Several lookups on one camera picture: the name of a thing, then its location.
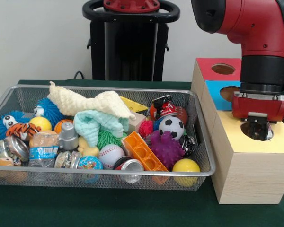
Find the white wall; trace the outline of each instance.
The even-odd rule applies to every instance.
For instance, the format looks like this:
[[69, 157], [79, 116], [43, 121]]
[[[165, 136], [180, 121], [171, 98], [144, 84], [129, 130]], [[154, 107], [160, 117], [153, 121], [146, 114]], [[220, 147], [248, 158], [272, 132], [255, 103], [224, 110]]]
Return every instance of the white wall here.
[[[0, 0], [0, 95], [20, 79], [70, 79], [77, 70], [91, 78], [87, 0]], [[190, 0], [169, 24], [164, 81], [191, 81], [196, 57], [240, 57], [240, 45], [208, 34], [196, 24]]]

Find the wire basket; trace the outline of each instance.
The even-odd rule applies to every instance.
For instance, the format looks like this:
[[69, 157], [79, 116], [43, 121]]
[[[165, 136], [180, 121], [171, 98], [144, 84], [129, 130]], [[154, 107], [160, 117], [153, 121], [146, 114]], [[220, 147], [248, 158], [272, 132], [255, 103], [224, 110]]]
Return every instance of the wire basket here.
[[[86, 98], [99, 93], [114, 90], [119, 95], [145, 106], [150, 106], [155, 98], [172, 94], [173, 104], [184, 107], [188, 113], [186, 132], [194, 136], [197, 148], [190, 157], [200, 167], [199, 173], [85, 170], [38, 167], [0, 166], [0, 171], [8, 177], [0, 177], [0, 185], [50, 186], [50, 187], [90, 187], [90, 188], [126, 188], [153, 190], [190, 190], [196, 191], [206, 177], [215, 171], [213, 153], [205, 126], [204, 118], [196, 94], [181, 90], [123, 89], [106, 87], [65, 87]], [[0, 115], [12, 110], [20, 110], [32, 116], [34, 106], [41, 98], [47, 97], [49, 86], [17, 85], [8, 89], [0, 98]], [[126, 179], [139, 176], [140, 180], [128, 183]], [[164, 178], [159, 184], [155, 178]]]

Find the plush tiger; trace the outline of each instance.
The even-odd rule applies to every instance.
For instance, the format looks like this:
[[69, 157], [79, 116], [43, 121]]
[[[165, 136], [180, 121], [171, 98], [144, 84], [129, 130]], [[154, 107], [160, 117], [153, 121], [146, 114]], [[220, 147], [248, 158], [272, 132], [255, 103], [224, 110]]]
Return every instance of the plush tiger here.
[[41, 127], [32, 123], [17, 123], [6, 131], [6, 136], [15, 135], [22, 140], [30, 140], [39, 131], [41, 131]]

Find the wooden box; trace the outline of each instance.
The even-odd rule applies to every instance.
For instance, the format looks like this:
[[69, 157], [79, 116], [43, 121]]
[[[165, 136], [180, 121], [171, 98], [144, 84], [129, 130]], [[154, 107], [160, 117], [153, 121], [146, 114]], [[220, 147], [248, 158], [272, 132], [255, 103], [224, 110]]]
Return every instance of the wooden box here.
[[192, 90], [200, 100], [216, 161], [212, 176], [220, 204], [278, 204], [284, 194], [284, 124], [271, 140], [246, 136], [232, 116], [225, 87], [240, 86], [240, 59], [197, 58]]

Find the mint green cloth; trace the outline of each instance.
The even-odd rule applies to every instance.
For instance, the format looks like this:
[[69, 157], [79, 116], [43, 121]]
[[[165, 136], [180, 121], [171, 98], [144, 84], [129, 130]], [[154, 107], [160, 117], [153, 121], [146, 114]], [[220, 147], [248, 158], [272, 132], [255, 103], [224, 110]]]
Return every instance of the mint green cloth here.
[[129, 120], [116, 118], [113, 115], [97, 110], [85, 110], [78, 112], [74, 118], [76, 132], [82, 136], [90, 147], [98, 143], [99, 130], [106, 130], [117, 138], [123, 137], [123, 132], [128, 131]]

